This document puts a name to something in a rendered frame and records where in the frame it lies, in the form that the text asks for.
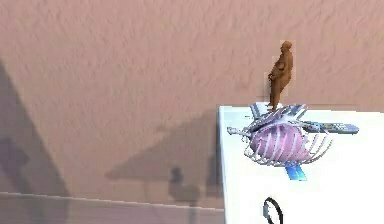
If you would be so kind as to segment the brown figure statue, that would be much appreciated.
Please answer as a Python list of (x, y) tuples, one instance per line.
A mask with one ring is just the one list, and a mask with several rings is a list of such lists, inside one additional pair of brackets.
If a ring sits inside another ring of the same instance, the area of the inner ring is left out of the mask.
[(271, 81), (270, 102), (271, 111), (275, 111), (280, 101), (280, 94), (285, 86), (290, 82), (293, 69), (293, 55), (291, 52), (292, 43), (284, 41), (281, 45), (281, 54), (275, 62), (268, 79)]

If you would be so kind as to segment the pink white ribbed sculpture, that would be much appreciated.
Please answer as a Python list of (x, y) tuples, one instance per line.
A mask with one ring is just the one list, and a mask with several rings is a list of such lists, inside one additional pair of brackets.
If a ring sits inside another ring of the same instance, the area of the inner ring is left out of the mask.
[(333, 145), (330, 133), (319, 124), (302, 121), (306, 104), (280, 106), (269, 111), (266, 105), (250, 106), (253, 121), (243, 129), (228, 127), (248, 144), (244, 154), (259, 165), (292, 168), (322, 158)]

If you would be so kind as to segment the grey remote control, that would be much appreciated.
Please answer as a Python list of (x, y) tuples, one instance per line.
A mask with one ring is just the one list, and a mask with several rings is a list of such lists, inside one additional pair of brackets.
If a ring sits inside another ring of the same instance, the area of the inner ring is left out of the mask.
[(359, 128), (353, 124), (345, 123), (323, 123), (305, 121), (303, 129), (309, 133), (332, 133), (332, 134), (357, 134)]

